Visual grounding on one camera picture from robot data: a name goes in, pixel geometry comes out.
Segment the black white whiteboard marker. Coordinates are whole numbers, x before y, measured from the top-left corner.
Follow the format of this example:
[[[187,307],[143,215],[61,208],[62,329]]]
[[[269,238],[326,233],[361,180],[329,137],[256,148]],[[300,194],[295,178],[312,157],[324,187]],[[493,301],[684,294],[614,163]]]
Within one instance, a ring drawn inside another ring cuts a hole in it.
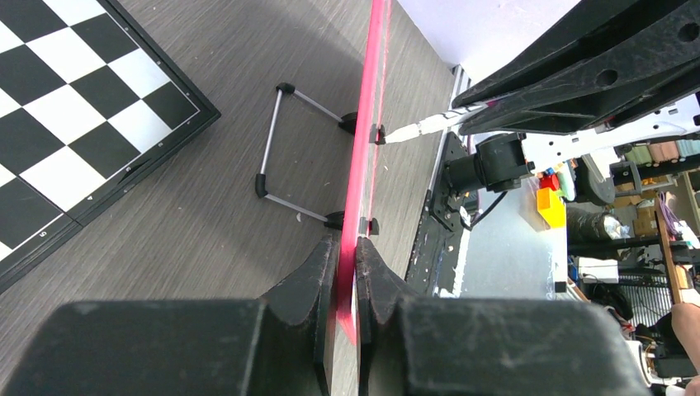
[[[500,99],[481,101],[468,106],[453,108],[442,113],[431,115],[421,121],[403,126],[393,132],[379,138],[377,145],[402,143],[423,135],[433,134],[449,130],[455,125],[460,125],[474,117],[477,113],[494,106]]]

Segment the person's hand in background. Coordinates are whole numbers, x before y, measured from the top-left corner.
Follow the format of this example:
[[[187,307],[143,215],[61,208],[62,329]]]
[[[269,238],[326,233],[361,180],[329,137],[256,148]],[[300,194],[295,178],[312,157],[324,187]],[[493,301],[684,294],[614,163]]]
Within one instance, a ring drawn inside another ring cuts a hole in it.
[[[699,307],[695,304],[675,304],[671,309],[675,336],[699,372]]]

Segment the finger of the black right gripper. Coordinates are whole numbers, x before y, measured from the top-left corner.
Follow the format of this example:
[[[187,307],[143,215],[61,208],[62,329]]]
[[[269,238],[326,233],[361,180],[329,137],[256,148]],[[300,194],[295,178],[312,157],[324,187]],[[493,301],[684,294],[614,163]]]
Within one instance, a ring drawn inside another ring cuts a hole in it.
[[[581,1],[452,104],[509,97],[542,106],[645,80],[654,92],[698,61],[697,1]]]
[[[620,127],[699,89],[699,62],[660,71],[625,62],[591,68],[583,64],[504,94],[459,128],[461,135],[509,131],[572,134],[600,125]]]

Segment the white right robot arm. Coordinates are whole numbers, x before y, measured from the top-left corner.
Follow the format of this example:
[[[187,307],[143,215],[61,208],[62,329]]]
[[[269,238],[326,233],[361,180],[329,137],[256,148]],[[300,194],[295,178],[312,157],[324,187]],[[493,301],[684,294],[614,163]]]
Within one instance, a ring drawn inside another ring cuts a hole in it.
[[[699,4],[581,1],[521,54],[453,100],[486,134],[452,186],[501,192],[600,149],[697,133]]]

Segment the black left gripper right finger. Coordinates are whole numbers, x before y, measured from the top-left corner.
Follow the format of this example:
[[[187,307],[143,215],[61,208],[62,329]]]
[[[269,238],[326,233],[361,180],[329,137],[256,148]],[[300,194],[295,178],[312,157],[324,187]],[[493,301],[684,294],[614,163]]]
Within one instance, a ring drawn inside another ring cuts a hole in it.
[[[420,295],[356,247],[361,395],[647,395],[601,307]]]

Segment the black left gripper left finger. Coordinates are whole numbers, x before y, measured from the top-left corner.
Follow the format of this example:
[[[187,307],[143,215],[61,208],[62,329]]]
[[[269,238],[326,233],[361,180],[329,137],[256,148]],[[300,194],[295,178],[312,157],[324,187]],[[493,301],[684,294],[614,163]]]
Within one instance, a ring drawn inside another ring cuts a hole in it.
[[[41,325],[6,395],[327,395],[335,241],[256,299],[79,301]]]

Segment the pink framed whiteboard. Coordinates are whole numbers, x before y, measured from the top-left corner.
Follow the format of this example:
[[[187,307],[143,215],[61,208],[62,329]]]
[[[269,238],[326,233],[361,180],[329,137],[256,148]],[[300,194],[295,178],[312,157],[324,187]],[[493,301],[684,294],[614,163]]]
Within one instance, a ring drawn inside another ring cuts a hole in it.
[[[373,1],[362,69],[362,83],[357,107],[357,122],[353,140],[352,161],[339,244],[336,272],[336,320],[353,344],[357,344],[355,255],[357,240],[369,236],[359,233],[360,218],[372,217],[376,164],[380,145],[370,144],[373,124],[383,125],[385,67],[389,55],[391,1]]]

